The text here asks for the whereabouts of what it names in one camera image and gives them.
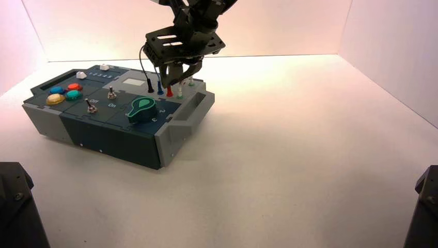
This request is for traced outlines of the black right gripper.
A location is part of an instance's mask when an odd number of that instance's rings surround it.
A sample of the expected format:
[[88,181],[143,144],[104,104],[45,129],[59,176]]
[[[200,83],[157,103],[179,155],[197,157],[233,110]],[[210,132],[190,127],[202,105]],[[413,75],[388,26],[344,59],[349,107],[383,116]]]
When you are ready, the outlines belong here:
[[225,46],[215,32],[204,34],[169,26],[147,33],[143,52],[155,66],[159,66],[162,87],[167,88],[185,81],[202,68],[202,60],[190,64],[184,72],[181,63],[173,62],[217,54]]

